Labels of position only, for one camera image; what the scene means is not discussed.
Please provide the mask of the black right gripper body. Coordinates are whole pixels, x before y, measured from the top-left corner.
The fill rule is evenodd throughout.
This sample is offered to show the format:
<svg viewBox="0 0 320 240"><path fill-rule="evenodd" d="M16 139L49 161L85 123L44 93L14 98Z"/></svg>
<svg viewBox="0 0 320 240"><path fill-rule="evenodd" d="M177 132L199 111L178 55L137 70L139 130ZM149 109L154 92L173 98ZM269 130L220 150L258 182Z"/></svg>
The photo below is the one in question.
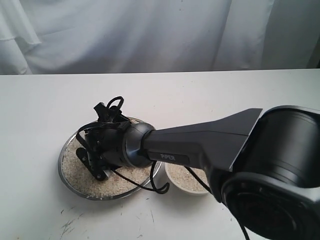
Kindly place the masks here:
<svg viewBox="0 0 320 240"><path fill-rule="evenodd" d="M91 122L82 127L82 145L98 167L120 168L130 165L123 150L124 134L129 126L130 120L120 117L109 122Z"/></svg>

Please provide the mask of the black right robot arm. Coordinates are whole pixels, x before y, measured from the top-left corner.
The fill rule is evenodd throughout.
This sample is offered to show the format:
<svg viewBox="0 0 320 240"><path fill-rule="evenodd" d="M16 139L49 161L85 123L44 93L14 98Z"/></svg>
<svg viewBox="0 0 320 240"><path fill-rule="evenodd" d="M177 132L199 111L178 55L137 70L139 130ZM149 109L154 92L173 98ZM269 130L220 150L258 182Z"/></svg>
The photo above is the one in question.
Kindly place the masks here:
<svg viewBox="0 0 320 240"><path fill-rule="evenodd" d="M270 240L320 237L320 113L283 105L250 108L156 130L116 108L81 128L93 173L165 162L203 170L210 193L252 232Z"/></svg>

